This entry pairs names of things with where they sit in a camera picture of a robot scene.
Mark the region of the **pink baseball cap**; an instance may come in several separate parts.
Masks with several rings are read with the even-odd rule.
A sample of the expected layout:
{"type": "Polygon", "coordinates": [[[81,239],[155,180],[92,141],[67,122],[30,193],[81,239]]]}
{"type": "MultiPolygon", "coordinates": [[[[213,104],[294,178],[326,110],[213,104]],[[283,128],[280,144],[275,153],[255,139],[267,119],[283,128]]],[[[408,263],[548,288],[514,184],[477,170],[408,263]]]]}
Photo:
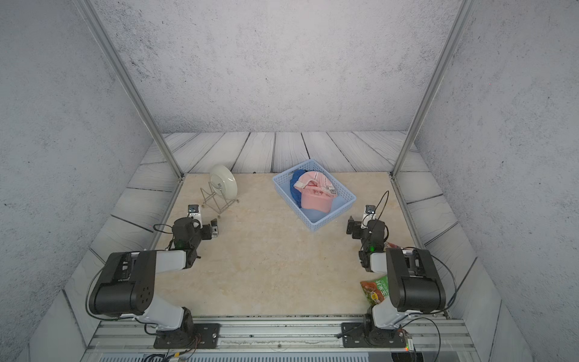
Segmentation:
{"type": "Polygon", "coordinates": [[[331,211],[333,201],[338,196],[330,179],[319,171],[302,173],[293,181],[293,189],[301,195],[301,208],[325,214],[331,211]]]}

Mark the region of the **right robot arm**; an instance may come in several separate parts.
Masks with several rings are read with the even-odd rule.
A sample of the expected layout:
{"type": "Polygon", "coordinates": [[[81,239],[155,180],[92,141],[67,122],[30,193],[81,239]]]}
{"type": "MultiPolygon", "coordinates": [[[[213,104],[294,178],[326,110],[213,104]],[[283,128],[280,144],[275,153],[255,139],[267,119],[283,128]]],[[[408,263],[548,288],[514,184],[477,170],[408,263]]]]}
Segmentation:
{"type": "Polygon", "coordinates": [[[336,338],[345,348],[413,348],[406,331],[413,321],[445,312],[458,294],[443,286],[437,265],[445,264],[426,249],[399,247],[388,242],[386,224],[365,214],[361,221],[348,219],[346,234],[361,242],[360,265],[368,272],[382,273],[373,281],[362,281],[370,307],[363,321],[344,323],[336,338]]]}

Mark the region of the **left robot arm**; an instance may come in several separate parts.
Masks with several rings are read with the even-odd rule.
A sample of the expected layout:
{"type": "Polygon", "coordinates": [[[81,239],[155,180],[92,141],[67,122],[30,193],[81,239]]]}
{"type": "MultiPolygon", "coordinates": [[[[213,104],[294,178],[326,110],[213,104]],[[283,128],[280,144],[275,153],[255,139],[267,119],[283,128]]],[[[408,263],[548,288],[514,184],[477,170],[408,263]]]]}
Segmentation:
{"type": "Polygon", "coordinates": [[[196,324],[192,313],[175,306],[155,292],[156,277],[191,268],[200,258],[198,247],[219,235],[218,220],[203,224],[194,217],[182,217],[171,227],[167,250],[111,253],[90,282],[85,307],[101,321],[134,320],[155,337],[155,349],[214,349],[220,325],[196,324]]]}

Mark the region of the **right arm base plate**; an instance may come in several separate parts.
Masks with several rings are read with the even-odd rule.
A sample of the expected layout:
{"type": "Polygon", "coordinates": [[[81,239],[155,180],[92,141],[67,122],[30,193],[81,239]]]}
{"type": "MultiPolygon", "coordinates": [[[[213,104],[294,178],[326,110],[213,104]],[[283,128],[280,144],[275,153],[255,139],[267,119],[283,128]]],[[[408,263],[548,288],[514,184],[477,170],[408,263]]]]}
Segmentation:
{"type": "Polygon", "coordinates": [[[407,348],[404,333],[362,323],[342,323],[336,338],[345,348],[407,348]]]}

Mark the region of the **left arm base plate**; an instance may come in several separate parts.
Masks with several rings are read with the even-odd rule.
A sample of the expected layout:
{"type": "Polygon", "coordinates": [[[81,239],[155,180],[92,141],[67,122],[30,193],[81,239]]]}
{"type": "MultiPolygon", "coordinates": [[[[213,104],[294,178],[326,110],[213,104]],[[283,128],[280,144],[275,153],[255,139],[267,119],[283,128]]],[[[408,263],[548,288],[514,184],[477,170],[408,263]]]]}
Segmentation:
{"type": "Polygon", "coordinates": [[[154,349],[214,349],[219,340],[220,324],[186,324],[177,330],[155,334],[154,349]]]}

